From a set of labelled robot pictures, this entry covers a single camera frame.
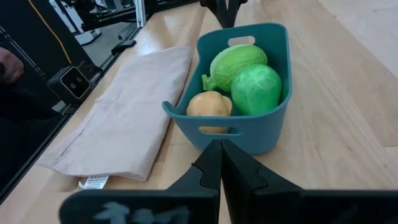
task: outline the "green cabbage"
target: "green cabbage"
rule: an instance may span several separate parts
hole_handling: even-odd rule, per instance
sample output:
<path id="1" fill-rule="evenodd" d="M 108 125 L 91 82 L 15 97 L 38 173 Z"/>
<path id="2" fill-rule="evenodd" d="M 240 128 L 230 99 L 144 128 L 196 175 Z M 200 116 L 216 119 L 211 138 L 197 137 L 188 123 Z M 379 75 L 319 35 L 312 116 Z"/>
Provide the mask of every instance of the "green cabbage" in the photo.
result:
<path id="1" fill-rule="evenodd" d="M 203 89 L 206 91 L 220 88 L 231 91 L 234 76 L 253 64 L 267 65 L 267 55 L 252 44 L 238 44 L 220 52 L 210 65 L 210 77 L 202 75 Z"/>
<path id="2" fill-rule="evenodd" d="M 267 65 L 251 65 L 238 73 L 231 87 L 235 105 L 243 115 L 265 114 L 279 105 L 280 76 Z"/>

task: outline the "teal plastic basket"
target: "teal plastic basket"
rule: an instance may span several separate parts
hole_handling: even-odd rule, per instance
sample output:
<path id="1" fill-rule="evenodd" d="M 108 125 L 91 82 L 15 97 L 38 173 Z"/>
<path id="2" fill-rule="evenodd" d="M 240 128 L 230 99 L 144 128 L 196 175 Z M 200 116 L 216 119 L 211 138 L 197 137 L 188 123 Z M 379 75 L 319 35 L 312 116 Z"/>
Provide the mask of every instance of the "teal plastic basket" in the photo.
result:
<path id="1" fill-rule="evenodd" d="M 283 89 L 280 104 L 267 114 L 241 116 L 233 106 L 231 116 L 187 116 L 189 101 L 203 92 L 201 76 L 210 74 L 210 63 L 218 53 L 229 47 L 229 39 L 252 36 L 254 45 L 265 51 L 268 65 L 281 77 Z M 204 150 L 212 140 L 229 139 L 249 154 L 260 154 L 272 150 L 278 142 L 287 103 L 292 96 L 292 75 L 290 71 L 289 41 L 286 28 L 276 23 L 254 24 L 210 32 L 197 42 L 199 63 L 187 89 L 177 107 L 163 102 L 164 111 L 173 118 L 189 141 Z M 231 98 L 230 94 L 219 91 Z M 225 134 L 209 134 L 199 130 L 201 126 L 228 127 Z"/>

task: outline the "floor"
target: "floor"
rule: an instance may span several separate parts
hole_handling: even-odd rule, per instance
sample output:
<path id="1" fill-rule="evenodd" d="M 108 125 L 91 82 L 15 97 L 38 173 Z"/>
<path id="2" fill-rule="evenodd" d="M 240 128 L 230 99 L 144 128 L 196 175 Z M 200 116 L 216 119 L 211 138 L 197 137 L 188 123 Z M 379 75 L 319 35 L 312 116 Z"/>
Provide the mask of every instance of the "floor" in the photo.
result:
<path id="1" fill-rule="evenodd" d="M 319 0 L 398 77 L 397 0 Z"/>
<path id="2" fill-rule="evenodd" d="M 110 55 L 116 44 L 120 43 L 118 36 L 126 35 L 136 28 L 135 24 L 120 22 L 100 28 L 101 35 L 91 44 L 83 46 L 95 65 L 100 66 Z"/>

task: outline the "metal leg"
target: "metal leg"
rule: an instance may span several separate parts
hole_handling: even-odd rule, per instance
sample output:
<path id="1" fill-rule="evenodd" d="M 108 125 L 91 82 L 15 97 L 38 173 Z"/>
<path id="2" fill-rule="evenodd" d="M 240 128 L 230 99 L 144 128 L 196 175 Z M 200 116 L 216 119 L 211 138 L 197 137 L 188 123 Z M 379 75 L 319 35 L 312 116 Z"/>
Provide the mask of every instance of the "metal leg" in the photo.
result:
<path id="1" fill-rule="evenodd" d="M 144 27 L 146 20 L 144 0 L 134 0 L 136 5 L 137 28 Z"/>
<path id="2" fill-rule="evenodd" d="M 120 0 L 113 0 L 114 5 L 116 6 L 116 10 L 122 10 L 123 9 L 123 5 L 122 2 Z"/>

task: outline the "toy vegetable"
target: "toy vegetable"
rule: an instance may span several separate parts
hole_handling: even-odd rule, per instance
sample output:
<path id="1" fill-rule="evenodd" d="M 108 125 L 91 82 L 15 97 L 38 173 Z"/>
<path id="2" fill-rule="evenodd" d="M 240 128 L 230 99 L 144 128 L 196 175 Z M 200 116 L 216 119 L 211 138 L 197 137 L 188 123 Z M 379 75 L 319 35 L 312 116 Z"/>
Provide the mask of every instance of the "toy vegetable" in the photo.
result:
<path id="1" fill-rule="evenodd" d="M 229 116 L 232 111 L 232 101 L 216 91 L 206 91 L 194 96 L 187 108 L 190 116 Z M 224 127 L 200 127 L 203 133 L 226 133 Z"/>
<path id="2" fill-rule="evenodd" d="M 243 115 L 265 114 L 279 104 L 280 76 L 267 65 L 251 65 L 235 76 L 232 99 Z"/>
<path id="3" fill-rule="evenodd" d="M 211 62 L 210 77 L 202 75 L 203 89 L 230 92 L 234 76 L 253 64 L 267 65 L 266 53 L 252 44 L 238 44 L 220 52 Z"/>

